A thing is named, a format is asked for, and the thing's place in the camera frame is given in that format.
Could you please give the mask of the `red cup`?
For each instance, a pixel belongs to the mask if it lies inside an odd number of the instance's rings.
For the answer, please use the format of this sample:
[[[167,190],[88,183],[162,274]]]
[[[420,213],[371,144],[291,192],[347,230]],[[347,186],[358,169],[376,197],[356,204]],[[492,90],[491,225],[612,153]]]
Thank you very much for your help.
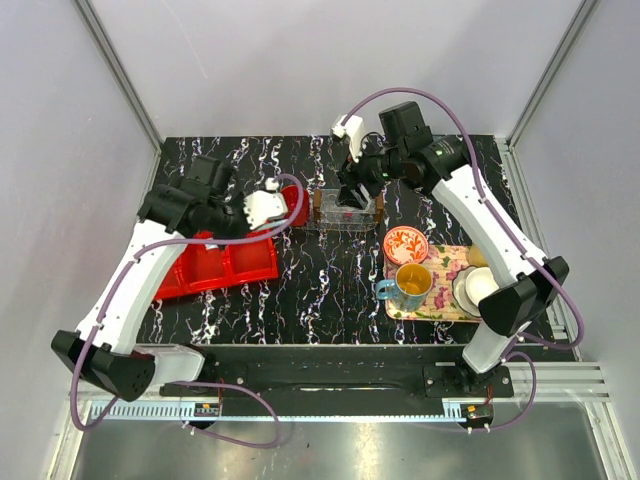
[[[310,217],[310,197],[307,190],[303,189],[303,200],[301,204],[300,211],[295,216],[295,219],[292,221],[292,227],[303,227],[307,224]],[[287,205],[288,213],[286,214],[286,218],[289,218],[295,210],[295,207],[298,203],[298,195],[299,191],[295,185],[288,185],[281,190],[281,194],[284,197],[285,203]]]

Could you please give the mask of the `clear acrylic toothbrush holder rack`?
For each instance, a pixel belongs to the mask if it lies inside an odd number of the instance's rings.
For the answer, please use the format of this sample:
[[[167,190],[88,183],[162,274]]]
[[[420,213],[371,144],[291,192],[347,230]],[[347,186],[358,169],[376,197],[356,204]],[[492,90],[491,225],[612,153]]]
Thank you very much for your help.
[[[365,210],[337,203],[338,189],[317,189],[310,206],[309,221],[340,223],[378,223],[384,214],[384,198],[380,194]]]

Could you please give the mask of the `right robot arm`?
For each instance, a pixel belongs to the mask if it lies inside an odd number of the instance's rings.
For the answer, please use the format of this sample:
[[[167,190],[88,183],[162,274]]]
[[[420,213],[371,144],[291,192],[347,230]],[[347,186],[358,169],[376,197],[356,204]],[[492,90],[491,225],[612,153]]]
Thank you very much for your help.
[[[406,181],[444,206],[477,245],[498,285],[479,303],[482,322],[464,347],[454,375],[456,387],[476,396],[491,381],[490,370],[513,339],[556,298],[569,267],[532,243],[495,201],[483,180],[468,133],[436,139],[413,101],[379,115],[385,142],[364,147],[362,118],[349,112],[331,128],[348,143],[338,178],[339,204],[364,210],[391,180]]]

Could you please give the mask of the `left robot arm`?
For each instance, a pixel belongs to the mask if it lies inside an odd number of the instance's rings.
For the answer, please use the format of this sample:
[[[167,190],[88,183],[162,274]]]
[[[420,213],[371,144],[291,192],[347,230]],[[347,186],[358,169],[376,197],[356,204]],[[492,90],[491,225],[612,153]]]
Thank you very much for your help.
[[[199,155],[187,173],[149,190],[125,254],[92,311],[73,331],[59,330],[51,349],[72,372],[123,400],[151,385],[156,360],[134,350],[145,312],[186,240],[202,231],[236,239],[250,230],[244,195],[227,195],[234,170]]]

